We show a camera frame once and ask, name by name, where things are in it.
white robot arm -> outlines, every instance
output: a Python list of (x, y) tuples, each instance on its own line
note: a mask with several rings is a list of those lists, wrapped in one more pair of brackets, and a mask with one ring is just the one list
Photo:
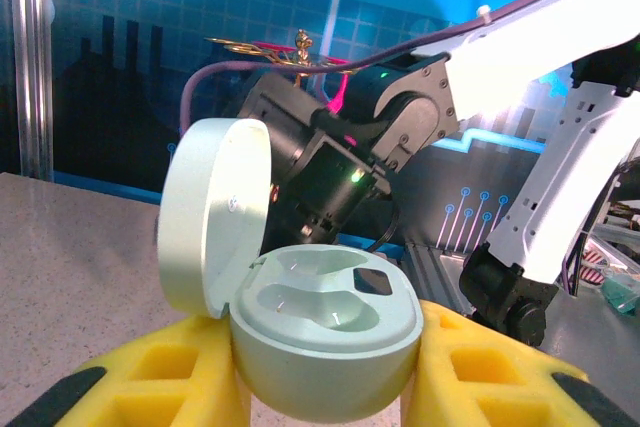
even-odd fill
[(574, 68), (560, 125), (460, 282), (479, 320), (539, 345), (568, 246), (640, 137), (640, 7), (637, 0), (542, 0), (495, 23), (483, 14), (485, 28), (414, 51), (450, 54), (459, 120), (504, 109), (532, 79), (587, 63), (586, 73)]

metal pole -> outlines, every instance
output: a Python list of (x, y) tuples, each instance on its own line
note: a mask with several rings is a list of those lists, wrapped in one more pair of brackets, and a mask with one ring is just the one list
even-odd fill
[(12, 0), (22, 175), (53, 180), (51, 0)]

green led light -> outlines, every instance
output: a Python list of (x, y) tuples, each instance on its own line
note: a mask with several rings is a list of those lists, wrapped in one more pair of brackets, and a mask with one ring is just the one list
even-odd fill
[(351, 174), (351, 182), (357, 184), (358, 182), (360, 182), (360, 179), (362, 179), (362, 177), (364, 177), (364, 172), (358, 169), (353, 174)]

yellow foam holder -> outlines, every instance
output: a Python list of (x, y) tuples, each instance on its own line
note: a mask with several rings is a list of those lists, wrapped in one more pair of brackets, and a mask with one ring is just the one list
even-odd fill
[[(425, 329), (403, 427), (596, 426), (555, 383), (577, 368), (422, 302)], [(192, 317), (97, 357), (106, 375), (59, 427), (247, 427), (251, 396), (238, 380), (228, 318)]]

gray countertop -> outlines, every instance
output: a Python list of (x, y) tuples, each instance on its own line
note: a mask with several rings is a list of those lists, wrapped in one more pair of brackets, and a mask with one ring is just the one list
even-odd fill
[[(0, 425), (80, 364), (183, 318), (157, 274), (158, 207), (0, 174)], [(353, 426), (399, 425), (394, 403)], [(254, 403), (254, 426), (303, 426)]]

